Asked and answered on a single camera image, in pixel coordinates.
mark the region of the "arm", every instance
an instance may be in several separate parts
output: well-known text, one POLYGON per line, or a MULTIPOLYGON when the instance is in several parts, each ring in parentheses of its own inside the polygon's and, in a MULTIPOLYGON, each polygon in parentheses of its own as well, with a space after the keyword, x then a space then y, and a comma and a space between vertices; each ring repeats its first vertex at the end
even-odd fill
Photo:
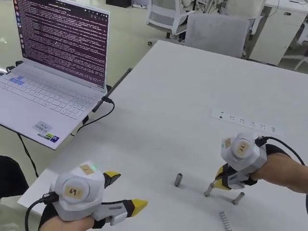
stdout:
POLYGON ((308 167, 281 153, 269 155, 266 164, 252 173, 251 178, 308 194, 308 167))
POLYGON ((39 231, 86 231, 93 227, 93 218, 86 217, 77 221, 62 221, 59 216, 48 220, 39 231))

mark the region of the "power outlet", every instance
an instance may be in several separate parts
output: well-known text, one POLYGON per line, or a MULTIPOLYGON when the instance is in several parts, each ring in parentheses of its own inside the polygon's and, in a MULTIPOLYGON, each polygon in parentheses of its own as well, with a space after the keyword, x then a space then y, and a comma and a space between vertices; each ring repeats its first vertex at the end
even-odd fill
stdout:
POLYGON ((278 131, 277 128, 274 126, 266 125, 265 123, 259 123, 256 121, 252 121, 252 120, 249 120, 241 116, 235 116, 223 110, 212 110, 211 117, 219 119, 219 120, 224 120, 224 121, 227 121, 233 124, 237 124, 245 128, 251 128, 254 130, 265 132, 271 135, 282 136, 282 133, 278 131))

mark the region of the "laptop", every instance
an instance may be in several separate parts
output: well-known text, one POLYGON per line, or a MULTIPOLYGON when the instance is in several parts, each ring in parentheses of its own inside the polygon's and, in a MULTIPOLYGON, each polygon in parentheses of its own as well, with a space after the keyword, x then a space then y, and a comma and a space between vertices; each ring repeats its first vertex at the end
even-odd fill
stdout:
POLYGON ((106 94, 110 13, 13 0, 23 63, 0 76, 0 125, 53 150, 106 94))

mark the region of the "metal cylinder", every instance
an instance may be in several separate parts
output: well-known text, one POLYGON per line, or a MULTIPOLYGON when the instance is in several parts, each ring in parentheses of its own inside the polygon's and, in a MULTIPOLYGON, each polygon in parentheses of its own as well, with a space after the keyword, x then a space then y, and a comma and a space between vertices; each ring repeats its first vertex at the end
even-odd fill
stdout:
POLYGON ((175 179, 174 186, 179 187, 182 181, 183 175, 179 173, 175 179))
POLYGON ((207 190, 204 192, 204 196, 205 196, 205 197, 209 197, 209 196, 211 195, 211 192, 212 192, 213 188, 214 188, 214 184, 211 183, 211 184, 208 186, 207 190))
POLYGON ((245 196, 245 193, 244 192, 241 192, 233 201, 232 203, 234 205, 238 205, 239 204, 239 201, 245 196))

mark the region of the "gray floor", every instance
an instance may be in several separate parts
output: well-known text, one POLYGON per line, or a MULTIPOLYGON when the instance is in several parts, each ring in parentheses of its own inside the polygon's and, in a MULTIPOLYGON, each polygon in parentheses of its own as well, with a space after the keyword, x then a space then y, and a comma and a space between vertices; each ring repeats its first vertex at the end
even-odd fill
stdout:
MULTIPOLYGON (((164 33, 146 25, 146 10, 123 9, 105 5, 104 0, 78 0, 111 12, 110 40, 107 62, 107 83, 113 85, 129 68, 134 67, 150 49, 147 40, 164 37, 164 33)), ((0 0, 0 68, 13 65, 21 60, 15 16, 10 0, 0 0)), ((293 69, 297 61, 283 60, 279 67, 293 69)), ((299 72, 308 73, 308 64, 303 64, 299 72)), ((0 155, 15 159, 25 173, 29 184, 35 175, 16 134, 0 127, 0 155)), ((26 140, 38 172, 42 172, 56 157, 59 150, 52 152, 32 141, 26 140)), ((17 204, 18 197, 4 198, 0 204, 0 231, 24 230, 25 209, 17 204)), ((31 230, 37 230, 39 217, 32 215, 31 230)))

